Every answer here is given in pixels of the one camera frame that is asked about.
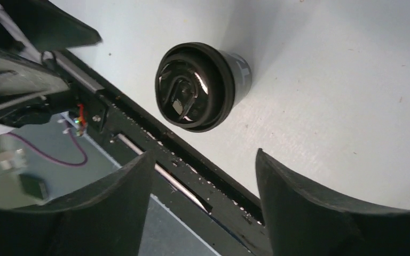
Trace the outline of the black plastic cup lid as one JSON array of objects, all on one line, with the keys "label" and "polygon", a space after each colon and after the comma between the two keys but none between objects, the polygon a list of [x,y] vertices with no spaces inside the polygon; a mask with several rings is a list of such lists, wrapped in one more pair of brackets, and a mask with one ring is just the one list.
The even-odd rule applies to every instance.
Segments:
[{"label": "black plastic cup lid", "polygon": [[169,123],[203,133],[221,124],[234,108],[235,78],[223,51],[205,43],[181,43],[160,61],[155,96]]}]

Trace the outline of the black paper coffee cup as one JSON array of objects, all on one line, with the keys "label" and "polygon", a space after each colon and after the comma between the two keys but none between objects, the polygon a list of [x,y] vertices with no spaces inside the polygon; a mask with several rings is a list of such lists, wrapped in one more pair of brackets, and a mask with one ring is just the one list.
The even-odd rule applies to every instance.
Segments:
[{"label": "black paper coffee cup", "polygon": [[230,53],[221,50],[220,53],[229,65],[233,76],[233,84],[235,87],[233,106],[236,106],[241,102],[242,99],[247,96],[251,89],[253,80],[251,67],[242,56],[236,53]]}]

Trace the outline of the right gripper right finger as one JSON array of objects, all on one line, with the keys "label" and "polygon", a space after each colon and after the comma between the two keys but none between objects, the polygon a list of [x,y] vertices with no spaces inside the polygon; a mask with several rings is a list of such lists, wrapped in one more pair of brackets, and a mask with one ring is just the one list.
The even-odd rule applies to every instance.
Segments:
[{"label": "right gripper right finger", "polygon": [[410,210],[341,194],[261,149],[255,165],[274,255],[410,255]]}]

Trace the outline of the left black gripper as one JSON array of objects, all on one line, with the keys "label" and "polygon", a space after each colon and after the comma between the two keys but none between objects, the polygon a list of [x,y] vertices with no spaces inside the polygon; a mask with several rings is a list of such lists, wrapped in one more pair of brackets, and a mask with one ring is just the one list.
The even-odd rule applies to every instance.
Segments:
[{"label": "left black gripper", "polygon": [[[40,52],[101,42],[99,33],[50,1],[0,1],[0,6]],[[53,71],[17,54],[15,39],[0,22],[0,125],[45,124],[55,114],[77,109],[77,97]]]}]

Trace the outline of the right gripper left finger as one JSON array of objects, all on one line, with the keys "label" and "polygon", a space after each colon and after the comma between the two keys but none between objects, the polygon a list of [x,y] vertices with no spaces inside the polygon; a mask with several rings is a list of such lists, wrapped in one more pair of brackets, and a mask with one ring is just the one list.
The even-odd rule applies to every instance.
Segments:
[{"label": "right gripper left finger", "polygon": [[154,164],[146,152],[49,204],[0,209],[0,255],[137,255]]}]

